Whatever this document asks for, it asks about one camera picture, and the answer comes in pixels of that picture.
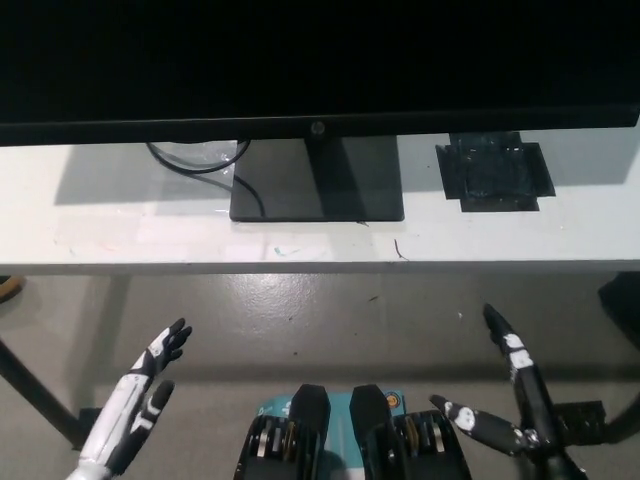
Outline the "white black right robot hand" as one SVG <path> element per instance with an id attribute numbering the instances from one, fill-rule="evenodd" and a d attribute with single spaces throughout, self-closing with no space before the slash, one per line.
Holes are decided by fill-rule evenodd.
<path id="1" fill-rule="evenodd" d="M 484 305 L 483 316 L 490 338 L 507 364 L 520 423 L 516 425 L 441 395 L 432 395 L 431 403 L 461 433 L 503 454 L 526 455 L 534 462 L 562 455 L 564 444 L 553 403 L 524 341 L 492 305 Z"/>

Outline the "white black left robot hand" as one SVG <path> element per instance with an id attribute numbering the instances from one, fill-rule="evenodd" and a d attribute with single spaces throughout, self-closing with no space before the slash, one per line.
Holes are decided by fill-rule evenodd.
<path id="1" fill-rule="evenodd" d="M 114 479 L 131 465 L 171 397 L 175 383 L 148 390 L 169 363 L 182 355 L 192 333 L 183 318 L 165 328 L 117 382 L 80 452 L 70 479 Z"/>

